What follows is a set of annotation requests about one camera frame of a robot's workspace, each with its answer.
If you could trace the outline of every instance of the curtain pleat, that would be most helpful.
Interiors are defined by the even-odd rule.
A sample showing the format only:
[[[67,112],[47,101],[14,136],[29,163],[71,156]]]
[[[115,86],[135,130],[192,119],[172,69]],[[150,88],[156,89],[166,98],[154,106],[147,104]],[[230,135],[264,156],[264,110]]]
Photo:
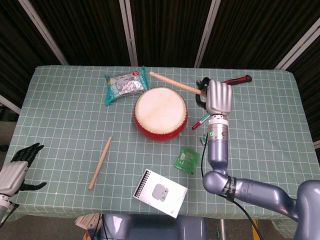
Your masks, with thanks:
[[[139,65],[193,68],[211,0],[131,0]]]
[[[201,67],[274,69],[319,17],[317,0],[222,0]]]
[[[18,1],[0,1],[0,95],[21,107],[37,66],[60,64]]]
[[[70,65],[130,66],[118,0],[31,0]]]
[[[297,82],[312,140],[320,140],[320,37],[287,69]]]

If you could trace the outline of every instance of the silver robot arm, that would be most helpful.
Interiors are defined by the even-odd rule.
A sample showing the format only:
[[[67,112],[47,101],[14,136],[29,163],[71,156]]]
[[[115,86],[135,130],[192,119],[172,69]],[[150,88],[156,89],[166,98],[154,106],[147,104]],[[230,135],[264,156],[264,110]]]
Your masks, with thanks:
[[[47,183],[39,185],[25,184],[25,176],[37,153],[44,147],[36,143],[30,147],[19,150],[11,162],[5,164],[0,171],[0,222],[10,205],[14,205],[9,198],[19,191],[35,191],[43,188]]]
[[[278,186],[228,175],[230,95],[231,86],[213,80],[209,82],[206,110],[212,116],[208,123],[207,144],[212,171],[203,177],[204,188],[212,194],[226,195],[231,202],[236,198],[293,219],[298,222],[295,240],[320,239],[320,181],[303,182],[298,187],[297,199],[293,199]]]

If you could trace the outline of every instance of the green checkered tablecloth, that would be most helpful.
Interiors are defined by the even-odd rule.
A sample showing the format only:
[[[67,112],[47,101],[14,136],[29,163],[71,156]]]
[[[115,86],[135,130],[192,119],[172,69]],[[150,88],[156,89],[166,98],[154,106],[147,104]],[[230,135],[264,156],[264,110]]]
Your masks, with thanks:
[[[31,79],[20,117],[6,157],[34,143],[44,144],[26,175],[26,183],[47,182],[39,191],[19,192],[14,217],[22,215],[77,217],[89,213],[158,214],[159,211],[132,198],[148,168],[188,188],[180,209],[182,215],[244,219],[234,204],[207,193],[201,170],[194,175],[174,167],[181,147],[202,153],[200,137],[207,123],[191,127],[204,116],[195,95],[155,78],[150,87],[168,86],[184,98],[188,122],[182,134],[171,141],[155,142],[138,133],[132,118],[139,95],[119,98],[110,106],[105,74],[135,71],[121,66],[41,66]],[[250,75],[253,81],[233,87],[229,115],[228,173],[271,183],[295,197],[300,183],[320,179],[298,87],[292,73],[283,70],[233,70],[147,67],[195,87],[196,80],[218,81]],[[102,149],[109,136],[111,147],[93,190],[88,190]],[[211,168],[205,161],[205,171]],[[295,225],[287,217],[241,203],[257,219],[272,219],[287,237]]]

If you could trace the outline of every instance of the white card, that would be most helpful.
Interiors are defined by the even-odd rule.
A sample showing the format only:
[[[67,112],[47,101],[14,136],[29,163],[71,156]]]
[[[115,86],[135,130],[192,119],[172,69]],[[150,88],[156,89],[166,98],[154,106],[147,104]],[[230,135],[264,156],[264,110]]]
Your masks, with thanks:
[[[177,218],[187,190],[186,187],[146,169],[133,197]]]

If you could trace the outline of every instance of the drum stick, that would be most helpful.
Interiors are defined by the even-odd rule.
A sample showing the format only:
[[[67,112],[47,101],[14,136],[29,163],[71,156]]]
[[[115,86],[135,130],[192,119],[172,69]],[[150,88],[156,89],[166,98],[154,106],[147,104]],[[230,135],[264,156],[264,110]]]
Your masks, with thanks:
[[[201,91],[201,90],[199,90],[199,89],[196,89],[194,87],[191,87],[191,86],[185,85],[183,83],[177,82],[177,81],[172,80],[170,78],[167,78],[165,76],[161,76],[159,74],[154,73],[153,71],[149,72],[149,74],[150,74],[150,76],[153,76],[153,77],[155,77],[155,78],[157,78],[157,79],[159,79],[161,81],[164,81],[164,82],[166,82],[168,84],[171,84],[173,86],[176,86],[178,88],[187,90],[187,91],[192,92],[194,94],[199,94],[199,95],[204,96],[204,97],[206,96],[206,93]]]
[[[102,163],[103,163],[103,161],[104,161],[104,159],[105,159],[105,156],[106,156],[106,154],[107,154],[107,151],[108,151],[108,148],[109,148],[109,146],[110,146],[110,143],[111,143],[111,137],[109,137],[108,141],[106,142],[106,145],[105,145],[105,147],[104,147],[104,150],[103,150],[103,152],[102,152],[102,155],[101,155],[101,157],[100,157],[100,160],[99,160],[99,162],[98,162],[98,165],[96,166],[95,172],[94,172],[94,174],[93,174],[93,176],[92,176],[90,185],[89,185],[89,187],[88,187],[89,190],[92,190],[92,188],[93,188],[94,185],[95,185],[95,182],[96,182],[98,173],[99,173],[100,168],[101,168],[101,166],[102,166]]]

